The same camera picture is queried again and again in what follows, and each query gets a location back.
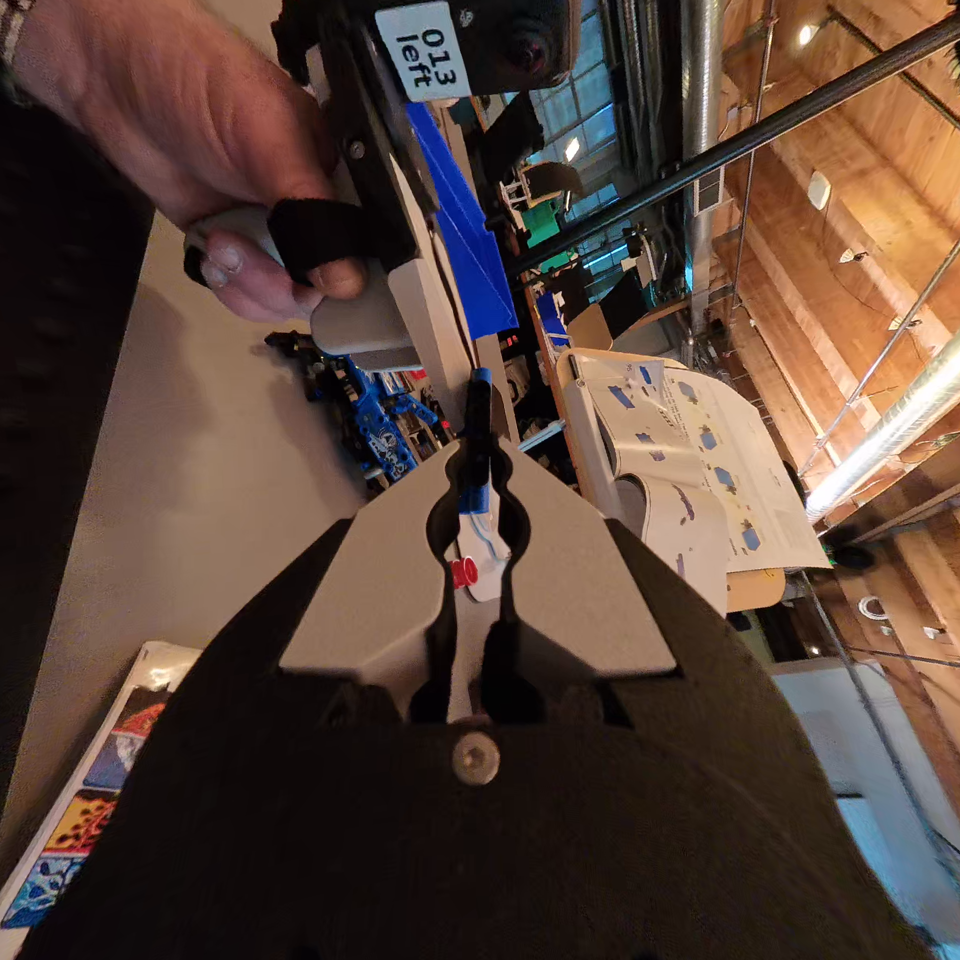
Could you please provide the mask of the large printed instruction sheet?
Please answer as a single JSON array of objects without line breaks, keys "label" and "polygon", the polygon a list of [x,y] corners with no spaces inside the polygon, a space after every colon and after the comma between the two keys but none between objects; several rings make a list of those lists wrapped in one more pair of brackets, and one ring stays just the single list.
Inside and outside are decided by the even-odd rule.
[{"label": "large printed instruction sheet", "polygon": [[758,409],[719,379],[666,367],[663,396],[726,518],[727,571],[827,570],[830,561]]}]

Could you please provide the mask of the white book stand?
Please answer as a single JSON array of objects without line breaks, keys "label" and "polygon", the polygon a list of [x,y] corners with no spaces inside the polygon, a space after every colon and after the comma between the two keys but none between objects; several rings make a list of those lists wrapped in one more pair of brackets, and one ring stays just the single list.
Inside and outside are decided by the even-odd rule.
[{"label": "white book stand", "polygon": [[[573,450],[572,458],[579,481],[580,493],[606,518],[616,519],[623,523],[621,508],[614,493],[613,477],[599,436],[593,407],[590,397],[583,388],[581,366],[579,365],[579,361],[583,357],[610,358],[618,362],[634,359],[642,361],[659,360],[664,363],[666,368],[681,370],[686,370],[686,368],[656,357],[643,357],[597,349],[569,349],[558,357],[556,379],[561,395],[562,419],[566,437]],[[787,571],[776,568],[739,573],[727,572],[726,615],[766,608],[779,603],[785,595]]]}]

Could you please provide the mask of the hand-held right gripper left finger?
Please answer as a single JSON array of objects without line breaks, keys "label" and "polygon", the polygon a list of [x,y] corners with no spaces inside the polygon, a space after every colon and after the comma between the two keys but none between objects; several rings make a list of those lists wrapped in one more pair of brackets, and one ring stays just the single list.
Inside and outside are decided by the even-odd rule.
[{"label": "hand-held right gripper left finger", "polygon": [[458,630],[449,554],[462,468],[456,440],[357,512],[282,654],[283,671],[382,688],[414,721],[450,720]]}]

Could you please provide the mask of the blue storage bin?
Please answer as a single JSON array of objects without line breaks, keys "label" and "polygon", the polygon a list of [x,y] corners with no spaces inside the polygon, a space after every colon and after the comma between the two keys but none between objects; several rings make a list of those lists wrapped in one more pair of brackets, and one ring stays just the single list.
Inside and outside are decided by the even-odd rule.
[{"label": "blue storage bin", "polygon": [[477,340],[519,326],[495,236],[426,104],[406,112],[438,197],[438,225],[470,336]]}]

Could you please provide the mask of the grey desk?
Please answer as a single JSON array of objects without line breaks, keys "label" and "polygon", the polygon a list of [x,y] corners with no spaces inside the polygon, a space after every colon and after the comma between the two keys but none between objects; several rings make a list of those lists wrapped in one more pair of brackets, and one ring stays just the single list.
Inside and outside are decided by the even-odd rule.
[{"label": "grey desk", "polygon": [[39,639],[2,613],[2,708],[30,691],[2,808],[2,882],[105,719],[145,642],[202,647],[365,487],[294,369],[264,339],[302,318],[234,317],[187,278],[153,219],[56,594]]}]

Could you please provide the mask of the green storage bin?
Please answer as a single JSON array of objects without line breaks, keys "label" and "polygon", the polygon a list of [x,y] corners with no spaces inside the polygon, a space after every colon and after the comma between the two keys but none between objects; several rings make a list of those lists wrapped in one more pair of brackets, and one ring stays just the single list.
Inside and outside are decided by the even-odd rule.
[{"label": "green storage bin", "polygon": [[521,212],[525,244],[528,249],[558,235],[565,223],[564,204],[560,198],[539,202]]}]

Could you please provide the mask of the black support pole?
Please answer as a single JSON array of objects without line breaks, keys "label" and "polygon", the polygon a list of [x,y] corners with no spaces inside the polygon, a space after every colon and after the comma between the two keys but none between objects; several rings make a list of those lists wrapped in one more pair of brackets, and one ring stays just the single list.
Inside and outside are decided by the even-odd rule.
[{"label": "black support pole", "polygon": [[736,162],[775,139],[826,114],[861,93],[905,73],[927,58],[945,51],[959,41],[959,13],[942,18],[862,64],[816,87],[794,102],[751,124],[737,134],[682,163],[672,173],[646,184],[628,196],[601,207],[588,217],[562,229],[548,240],[531,246],[521,255],[504,262],[507,278],[519,277],[544,261],[572,249],[594,234],[645,208],[686,190],[714,171]]}]

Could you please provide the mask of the person's left forearm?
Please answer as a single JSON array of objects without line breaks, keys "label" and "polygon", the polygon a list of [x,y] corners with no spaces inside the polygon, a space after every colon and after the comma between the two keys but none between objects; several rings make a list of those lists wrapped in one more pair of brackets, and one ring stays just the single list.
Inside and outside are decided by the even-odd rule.
[{"label": "person's left forearm", "polygon": [[14,70],[21,31],[36,1],[1,1],[1,92],[18,107],[29,108],[31,98],[21,89]]}]

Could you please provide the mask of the blue printed curved panel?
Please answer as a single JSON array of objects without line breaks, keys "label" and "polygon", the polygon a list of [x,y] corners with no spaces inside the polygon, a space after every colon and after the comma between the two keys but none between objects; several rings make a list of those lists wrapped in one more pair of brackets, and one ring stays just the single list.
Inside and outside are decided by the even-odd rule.
[{"label": "blue printed curved panel", "polygon": [[475,368],[467,384],[460,434],[462,468],[459,473],[459,512],[482,515],[490,509],[491,467],[495,447],[494,386],[491,371]]}]

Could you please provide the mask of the person's left hand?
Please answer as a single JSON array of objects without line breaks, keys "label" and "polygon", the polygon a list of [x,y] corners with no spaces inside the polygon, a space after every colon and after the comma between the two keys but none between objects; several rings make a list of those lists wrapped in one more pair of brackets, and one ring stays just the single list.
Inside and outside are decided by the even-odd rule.
[{"label": "person's left hand", "polygon": [[337,198],[321,107],[200,2],[35,2],[13,70],[185,232]]}]

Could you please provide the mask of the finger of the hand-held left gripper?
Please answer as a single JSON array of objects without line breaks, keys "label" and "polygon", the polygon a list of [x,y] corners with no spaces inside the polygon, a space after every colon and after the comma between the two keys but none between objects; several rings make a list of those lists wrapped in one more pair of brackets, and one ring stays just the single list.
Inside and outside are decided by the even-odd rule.
[{"label": "finger of the hand-held left gripper", "polygon": [[475,357],[449,266],[437,246],[424,246],[417,258],[392,270],[387,282],[443,412],[462,415]]},{"label": "finger of the hand-held left gripper", "polygon": [[437,216],[421,210],[407,174],[392,154],[390,171],[416,246],[414,257],[387,277],[399,316],[422,362],[451,362],[456,348],[462,349],[467,362],[476,362],[466,307]]}]

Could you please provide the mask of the colourful sticker sheet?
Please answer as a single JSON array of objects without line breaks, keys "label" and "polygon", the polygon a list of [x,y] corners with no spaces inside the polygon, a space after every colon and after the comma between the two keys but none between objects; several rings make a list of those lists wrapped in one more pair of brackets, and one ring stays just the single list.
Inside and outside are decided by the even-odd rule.
[{"label": "colourful sticker sheet", "polygon": [[151,641],[2,888],[1,957],[15,958],[52,910],[111,821],[119,795],[166,704],[201,651]]}]

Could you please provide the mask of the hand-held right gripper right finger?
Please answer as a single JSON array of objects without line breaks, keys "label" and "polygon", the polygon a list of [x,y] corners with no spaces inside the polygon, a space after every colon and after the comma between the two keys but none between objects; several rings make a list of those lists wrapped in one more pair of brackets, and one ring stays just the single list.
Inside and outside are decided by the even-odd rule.
[{"label": "hand-held right gripper right finger", "polygon": [[677,667],[604,516],[506,440],[490,455],[510,549],[482,660],[493,722],[628,722],[614,683]]}]

